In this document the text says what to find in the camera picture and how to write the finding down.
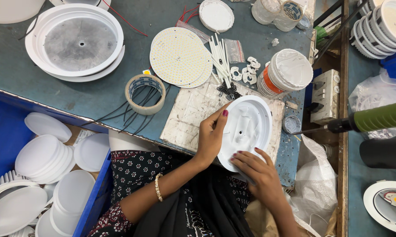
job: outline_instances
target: black scarf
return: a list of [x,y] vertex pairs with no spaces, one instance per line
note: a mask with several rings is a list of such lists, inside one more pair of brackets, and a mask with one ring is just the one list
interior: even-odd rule
[[[226,179],[228,175],[229,171],[211,165],[189,181],[195,210],[216,237],[253,237]],[[134,237],[186,236],[183,189],[154,204],[139,221]]]

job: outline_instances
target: power socket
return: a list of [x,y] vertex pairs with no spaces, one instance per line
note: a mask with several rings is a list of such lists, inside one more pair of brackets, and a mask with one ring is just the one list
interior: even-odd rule
[[325,125],[329,121],[337,119],[339,115],[339,73],[331,69],[313,79],[313,84],[312,103],[320,103],[323,107],[310,115],[310,121],[311,123]]

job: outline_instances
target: white plastic sack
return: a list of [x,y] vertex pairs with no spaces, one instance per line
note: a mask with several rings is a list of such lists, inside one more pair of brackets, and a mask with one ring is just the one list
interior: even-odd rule
[[[349,96],[353,112],[377,108],[396,103],[396,79],[390,78],[387,70],[359,83]],[[396,136],[396,128],[368,132],[369,139],[387,139]]]
[[316,237],[322,237],[337,206],[337,175],[325,150],[302,135],[294,191],[288,200],[294,218]]

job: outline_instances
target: patterned dress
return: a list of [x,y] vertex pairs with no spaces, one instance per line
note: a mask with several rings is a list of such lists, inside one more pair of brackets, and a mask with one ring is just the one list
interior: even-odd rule
[[[91,230],[89,237],[130,237],[135,231],[135,224],[126,219],[119,202],[134,191],[154,182],[155,176],[163,170],[170,169],[181,162],[172,155],[163,152],[144,151],[113,151],[111,152],[111,168],[113,170],[112,206],[99,218]],[[249,204],[250,193],[245,182],[226,177],[233,189],[240,208],[245,212]],[[186,237],[213,236],[200,214],[194,209],[193,196],[186,184],[184,193],[186,202]]]

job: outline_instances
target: gold bangle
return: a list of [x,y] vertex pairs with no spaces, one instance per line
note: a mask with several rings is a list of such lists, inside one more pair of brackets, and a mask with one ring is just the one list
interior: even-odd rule
[[157,192],[157,197],[158,197],[158,200],[160,202],[163,201],[163,198],[161,197],[161,194],[160,194],[160,189],[158,188],[158,178],[160,178],[161,176],[163,176],[163,175],[162,174],[157,174],[155,176],[155,191]]

